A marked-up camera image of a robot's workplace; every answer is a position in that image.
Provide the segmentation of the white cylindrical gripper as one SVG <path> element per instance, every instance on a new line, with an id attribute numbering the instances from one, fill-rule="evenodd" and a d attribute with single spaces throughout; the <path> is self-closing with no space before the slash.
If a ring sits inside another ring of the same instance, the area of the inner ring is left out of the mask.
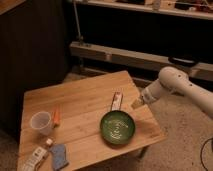
<path id="1" fill-rule="evenodd" d="M 145 89 L 141 91 L 141 97 L 137 98 L 132 104 L 131 107 L 133 109 L 137 109 L 144 104 L 151 104 L 159 100 L 164 94 L 166 90 L 163 88 L 159 80 L 155 80 L 151 84 L 149 84 Z"/>

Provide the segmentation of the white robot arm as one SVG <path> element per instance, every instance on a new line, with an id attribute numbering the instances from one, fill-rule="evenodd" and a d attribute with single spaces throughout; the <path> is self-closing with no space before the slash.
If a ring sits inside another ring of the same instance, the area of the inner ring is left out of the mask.
<path id="1" fill-rule="evenodd" d="M 158 78 L 140 92 L 131 107 L 136 109 L 154 103 L 163 95 L 173 92 L 185 95 L 213 120 L 213 92 L 192 83 L 185 72 L 174 67 L 162 68 Z"/>

